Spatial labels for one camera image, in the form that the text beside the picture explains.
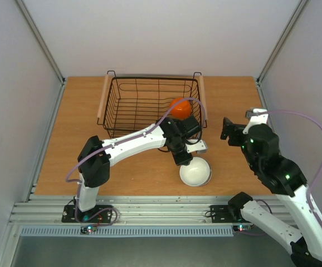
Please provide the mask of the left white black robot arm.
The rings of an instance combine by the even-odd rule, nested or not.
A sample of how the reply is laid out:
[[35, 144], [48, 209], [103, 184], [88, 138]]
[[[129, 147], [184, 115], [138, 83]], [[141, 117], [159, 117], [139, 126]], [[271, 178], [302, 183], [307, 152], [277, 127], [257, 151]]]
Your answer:
[[184, 120], [165, 117], [145, 129], [115, 139], [89, 138], [77, 158], [80, 188], [75, 215], [81, 221], [94, 217], [99, 187], [109, 180], [112, 166], [128, 157], [162, 147], [172, 153], [177, 166], [189, 165], [193, 152], [207, 150], [202, 140], [202, 127], [193, 116]]

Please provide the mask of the white bowl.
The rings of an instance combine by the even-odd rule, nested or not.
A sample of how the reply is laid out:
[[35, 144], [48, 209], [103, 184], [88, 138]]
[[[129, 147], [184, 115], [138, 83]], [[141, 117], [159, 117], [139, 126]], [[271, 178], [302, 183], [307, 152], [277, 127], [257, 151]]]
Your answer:
[[188, 166], [180, 167], [180, 179], [188, 186], [200, 187], [200, 184], [207, 178], [208, 165], [205, 159], [194, 157]]

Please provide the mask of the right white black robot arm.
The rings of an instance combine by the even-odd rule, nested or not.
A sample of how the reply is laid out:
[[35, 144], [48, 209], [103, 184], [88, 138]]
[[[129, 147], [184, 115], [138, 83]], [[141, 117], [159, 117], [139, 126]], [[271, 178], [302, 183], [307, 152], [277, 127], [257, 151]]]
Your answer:
[[285, 205], [296, 227], [275, 217], [244, 192], [228, 201], [229, 216], [258, 226], [286, 249], [295, 266], [322, 266], [322, 215], [315, 210], [299, 166], [281, 155], [278, 135], [266, 120], [251, 119], [240, 125], [225, 117], [220, 138], [240, 147], [251, 171]]

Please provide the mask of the black wire dish rack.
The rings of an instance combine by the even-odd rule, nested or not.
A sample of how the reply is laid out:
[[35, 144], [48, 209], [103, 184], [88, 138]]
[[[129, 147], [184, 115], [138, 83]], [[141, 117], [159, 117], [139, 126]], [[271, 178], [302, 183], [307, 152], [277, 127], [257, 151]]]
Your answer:
[[208, 114], [204, 77], [118, 76], [108, 71], [104, 77], [96, 123], [109, 137], [139, 131], [160, 119], [177, 98], [188, 98], [191, 114], [207, 126]]

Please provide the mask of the orange bowl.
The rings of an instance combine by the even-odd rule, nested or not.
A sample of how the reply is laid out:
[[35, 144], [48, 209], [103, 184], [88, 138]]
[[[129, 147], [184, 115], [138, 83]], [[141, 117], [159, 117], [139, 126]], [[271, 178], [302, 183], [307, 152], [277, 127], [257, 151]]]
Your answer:
[[170, 112], [170, 114], [180, 120], [188, 118], [192, 113], [192, 106], [188, 100], [177, 104]]

